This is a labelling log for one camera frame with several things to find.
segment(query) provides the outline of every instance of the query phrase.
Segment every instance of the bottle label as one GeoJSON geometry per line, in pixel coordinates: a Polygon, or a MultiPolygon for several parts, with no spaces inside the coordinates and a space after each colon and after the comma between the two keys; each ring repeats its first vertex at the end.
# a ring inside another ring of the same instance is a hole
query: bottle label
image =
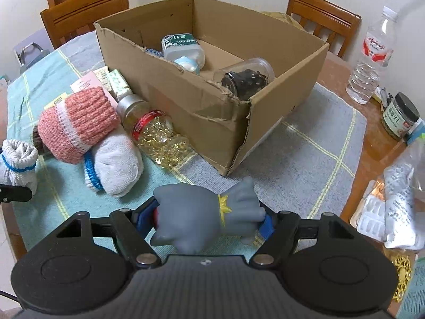
{"type": "Polygon", "coordinates": [[[400,138],[402,138],[407,131],[410,130],[411,126],[394,107],[394,102],[391,102],[390,105],[388,105],[388,108],[385,109],[383,117],[390,130],[392,130],[393,133],[400,138]]]}
{"type": "Polygon", "coordinates": [[[161,110],[152,110],[149,113],[146,113],[143,115],[139,121],[134,125],[133,132],[131,133],[134,140],[138,141],[140,137],[140,132],[143,130],[143,128],[151,122],[154,118],[158,116],[164,116],[165,113],[161,110]]]}
{"type": "Polygon", "coordinates": [[[169,47],[178,47],[180,45],[199,44],[198,41],[189,33],[180,33],[178,35],[168,35],[162,39],[162,50],[169,47]]]}
{"type": "Polygon", "coordinates": [[[389,49],[384,42],[368,32],[363,41],[363,53],[372,61],[382,63],[387,55],[392,54],[392,49],[389,49]]]}

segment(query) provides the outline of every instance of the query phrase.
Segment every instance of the pink card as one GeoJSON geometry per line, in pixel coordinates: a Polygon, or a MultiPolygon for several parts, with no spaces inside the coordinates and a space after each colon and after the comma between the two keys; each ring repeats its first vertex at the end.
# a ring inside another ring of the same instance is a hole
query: pink card
{"type": "Polygon", "coordinates": [[[71,84],[71,90],[72,92],[76,93],[90,87],[98,86],[103,89],[105,96],[109,99],[110,105],[112,105],[112,108],[116,110],[116,106],[118,105],[117,101],[111,96],[105,86],[103,86],[100,80],[96,77],[96,74],[93,72],[87,73],[85,76],[78,79],[75,83],[71,84]]]}

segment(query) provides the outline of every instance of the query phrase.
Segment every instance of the chair backrest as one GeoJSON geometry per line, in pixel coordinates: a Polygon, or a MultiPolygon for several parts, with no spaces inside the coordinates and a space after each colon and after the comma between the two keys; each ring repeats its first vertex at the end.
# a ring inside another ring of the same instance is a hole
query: chair backrest
{"type": "Polygon", "coordinates": [[[40,13],[55,49],[70,39],[94,31],[93,23],[128,9],[128,0],[66,0],[40,13]]]}
{"type": "Polygon", "coordinates": [[[334,42],[337,34],[345,37],[338,52],[339,57],[343,57],[362,19],[360,15],[326,0],[289,0],[286,14],[290,16],[292,13],[301,16],[302,27],[305,27],[308,20],[317,23],[313,32],[313,35],[317,37],[324,28],[329,29],[331,33],[326,41],[330,45],[334,42]]]}

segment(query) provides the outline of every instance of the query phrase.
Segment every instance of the black cable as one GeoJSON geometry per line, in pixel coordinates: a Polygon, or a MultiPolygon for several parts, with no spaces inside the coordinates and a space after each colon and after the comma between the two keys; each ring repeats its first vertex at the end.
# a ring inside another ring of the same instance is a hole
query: black cable
{"type": "Polygon", "coordinates": [[[19,303],[18,298],[16,296],[13,296],[13,295],[5,292],[5,291],[1,291],[0,290],[0,295],[1,296],[4,296],[4,297],[7,297],[8,299],[13,300],[13,301],[16,301],[17,303],[19,303]]]}

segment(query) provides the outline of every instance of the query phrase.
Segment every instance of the white sock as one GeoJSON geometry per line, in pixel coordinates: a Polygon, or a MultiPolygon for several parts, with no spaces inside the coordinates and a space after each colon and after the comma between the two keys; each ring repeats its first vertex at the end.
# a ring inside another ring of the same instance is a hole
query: white sock
{"type": "Polygon", "coordinates": [[[35,164],[37,149],[24,141],[9,139],[3,142],[0,154],[0,183],[29,187],[34,195],[37,191],[35,164]]]}
{"type": "MultiPolygon", "coordinates": [[[[118,126],[105,139],[91,149],[94,172],[101,187],[111,196],[126,195],[143,173],[143,160],[140,150],[130,140],[122,126],[118,126]]],[[[87,186],[100,190],[84,156],[84,177],[87,186]]]]}

